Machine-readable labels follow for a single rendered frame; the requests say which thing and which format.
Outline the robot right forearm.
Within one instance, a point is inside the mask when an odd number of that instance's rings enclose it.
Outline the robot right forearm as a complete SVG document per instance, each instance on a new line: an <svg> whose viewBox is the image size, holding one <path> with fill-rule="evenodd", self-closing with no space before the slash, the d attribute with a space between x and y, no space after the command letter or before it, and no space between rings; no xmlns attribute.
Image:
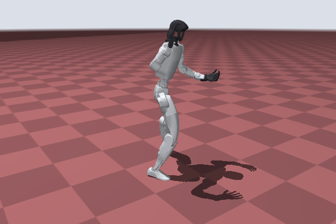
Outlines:
<svg viewBox="0 0 336 224"><path fill-rule="evenodd" d="M169 42L165 42L164 44L164 48L161 50L161 52L152 60L152 62L150 63L150 66L152 63L154 63L155 61L158 64L162 64L164 62L164 60L170 55L171 50L173 49L174 45L172 48L168 47Z"/></svg>

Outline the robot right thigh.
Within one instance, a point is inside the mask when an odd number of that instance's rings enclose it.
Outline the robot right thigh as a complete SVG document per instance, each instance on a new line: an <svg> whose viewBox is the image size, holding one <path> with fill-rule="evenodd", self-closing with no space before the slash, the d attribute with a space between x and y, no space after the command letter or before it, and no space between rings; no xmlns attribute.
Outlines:
<svg viewBox="0 0 336 224"><path fill-rule="evenodd" d="M178 117L178 113L177 113L175 104L174 104L171 96L170 95L165 95L164 92L159 93L157 101L159 103L160 108L165 108L167 106L169 107L164 111L165 112L165 120L166 120L167 126L170 130L170 132L167 133L166 135L171 135L174 139L173 144L175 144L176 141L177 141L178 134L179 134L179 117Z"/></svg>

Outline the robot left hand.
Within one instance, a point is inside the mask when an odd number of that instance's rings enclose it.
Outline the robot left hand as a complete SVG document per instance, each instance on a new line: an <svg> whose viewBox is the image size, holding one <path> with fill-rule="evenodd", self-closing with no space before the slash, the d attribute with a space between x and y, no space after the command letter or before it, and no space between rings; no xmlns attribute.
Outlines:
<svg viewBox="0 0 336 224"><path fill-rule="evenodd" d="M217 69L213 72L210 73L209 75L205 74L204 79L201 79L201 81L217 81L219 76L220 76L220 71L218 71L218 73L214 74L217 71Z"/></svg>

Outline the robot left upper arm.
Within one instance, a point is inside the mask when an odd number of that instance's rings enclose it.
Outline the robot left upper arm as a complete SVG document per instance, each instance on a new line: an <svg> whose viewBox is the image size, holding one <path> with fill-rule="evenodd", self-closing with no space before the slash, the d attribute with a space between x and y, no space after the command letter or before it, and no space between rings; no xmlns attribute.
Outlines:
<svg viewBox="0 0 336 224"><path fill-rule="evenodd" d="M178 67L179 72L184 74L187 71L187 66L183 64L183 62L184 62L184 49L185 48L184 48L183 44L181 44L181 46L182 46L182 55L181 55L181 59L180 59L177 67Z"/></svg>

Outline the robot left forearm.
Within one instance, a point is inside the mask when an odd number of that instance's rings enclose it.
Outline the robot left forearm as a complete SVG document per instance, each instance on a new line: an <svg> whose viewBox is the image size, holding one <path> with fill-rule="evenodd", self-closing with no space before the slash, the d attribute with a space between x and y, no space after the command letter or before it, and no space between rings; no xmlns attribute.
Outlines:
<svg viewBox="0 0 336 224"><path fill-rule="evenodd" d="M193 71L192 69L190 68L187 68L187 71L186 71L186 76L188 77L191 77L191 78L194 78L195 80L201 80L201 79L204 79L204 74L200 74L198 72L195 72Z"/></svg>

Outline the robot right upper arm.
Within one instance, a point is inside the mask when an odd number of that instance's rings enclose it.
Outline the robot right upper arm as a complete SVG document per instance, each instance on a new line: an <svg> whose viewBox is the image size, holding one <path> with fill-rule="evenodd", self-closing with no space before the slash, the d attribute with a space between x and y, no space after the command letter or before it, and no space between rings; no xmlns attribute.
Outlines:
<svg viewBox="0 0 336 224"><path fill-rule="evenodd" d="M164 46L161 46L159 48L159 52L157 53L157 55L161 52L161 50L164 48ZM169 55L170 56L170 55ZM168 57L169 57L168 56ZM153 70L153 71L158 71L161 67L161 64L158 64L156 61L154 63L151 64L150 68Z"/></svg>

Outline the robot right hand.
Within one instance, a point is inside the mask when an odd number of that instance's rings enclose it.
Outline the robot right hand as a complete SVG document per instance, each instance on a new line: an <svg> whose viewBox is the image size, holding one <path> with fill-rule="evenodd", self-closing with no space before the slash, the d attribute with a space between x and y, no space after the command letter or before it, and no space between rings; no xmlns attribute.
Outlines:
<svg viewBox="0 0 336 224"><path fill-rule="evenodd" d="M174 36L174 32L175 29L177 27L177 25L180 25L180 23L173 23L170 25L169 30L167 31L167 39L165 40L165 42L169 42L168 47L172 48L173 47L173 43L174 41L172 40L173 36Z"/></svg>

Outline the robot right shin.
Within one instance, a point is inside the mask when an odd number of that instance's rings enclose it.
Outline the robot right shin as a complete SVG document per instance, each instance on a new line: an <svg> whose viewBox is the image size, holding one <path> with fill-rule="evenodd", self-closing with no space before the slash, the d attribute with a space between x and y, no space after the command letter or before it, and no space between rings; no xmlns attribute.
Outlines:
<svg viewBox="0 0 336 224"><path fill-rule="evenodd" d="M175 145L173 145L173 143L174 143L173 137L171 135L166 135L158 152L158 158L153 167L153 171L158 172L160 167L164 164L164 162L168 159L168 157L174 150L178 141L175 143Z"/></svg>

